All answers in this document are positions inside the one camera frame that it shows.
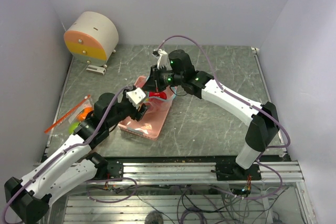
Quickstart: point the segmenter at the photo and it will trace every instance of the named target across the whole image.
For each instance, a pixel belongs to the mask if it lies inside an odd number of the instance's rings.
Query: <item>red object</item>
[[[83,109],[81,113],[78,114],[77,119],[79,122],[82,122],[85,120],[86,116],[93,110],[92,107],[87,107]]]
[[[167,100],[167,94],[165,92],[149,92],[149,97],[160,97],[161,99]]]

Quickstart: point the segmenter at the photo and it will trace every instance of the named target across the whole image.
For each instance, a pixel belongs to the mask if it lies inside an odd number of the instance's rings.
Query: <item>white cylinder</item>
[[[114,23],[102,14],[83,12],[64,34],[69,51],[82,62],[104,65],[119,35]]]
[[[260,153],[261,152],[255,151],[250,146],[248,146],[247,143],[245,143],[244,147],[236,157],[236,163],[244,169],[249,169]]]

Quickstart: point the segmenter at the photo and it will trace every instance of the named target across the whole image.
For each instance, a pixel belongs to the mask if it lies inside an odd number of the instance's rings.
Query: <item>green ball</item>
[[[72,133],[74,132],[75,128],[78,127],[79,123],[80,123],[80,122],[75,122],[75,123],[71,123],[71,124],[70,124],[70,127],[69,127],[69,134],[72,134]]]

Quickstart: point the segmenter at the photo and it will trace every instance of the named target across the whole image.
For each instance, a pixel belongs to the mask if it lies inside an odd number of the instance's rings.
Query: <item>yellow band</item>
[[[105,51],[101,48],[95,48],[95,47],[88,47],[79,43],[69,42],[65,41],[65,44],[67,45],[67,48],[70,52],[74,54],[79,55],[85,55],[91,58],[96,58],[99,60],[106,60],[106,54]]]

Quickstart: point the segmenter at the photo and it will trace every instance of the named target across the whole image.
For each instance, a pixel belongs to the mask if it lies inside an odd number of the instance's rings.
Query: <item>floor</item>
[[[138,76],[147,76],[156,63],[150,45],[118,45],[108,61],[105,76],[86,72],[86,64],[73,61],[58,117],[90,94],[94,101],[105,92],[116,92],[133,84]],[[165,46],[167,52],[185,50],[197,70],[210,73],[206,58],[196,46]],[[265,103],[266,89],[250,47],[204,46],[215,66],[220,81],[251,100]],[[174,99],[157,141],[128,137],[116,129],[96,147],[102,156],[209,156],[237,155],[241,150],[247,126],[218,106],[187,95]],[[68,137],[67,129],[54,134],[47,145],[50,156]],[[279,144],[276,136],[271,144]],[[268,155],[282,155],[283,150],[271,149]]]

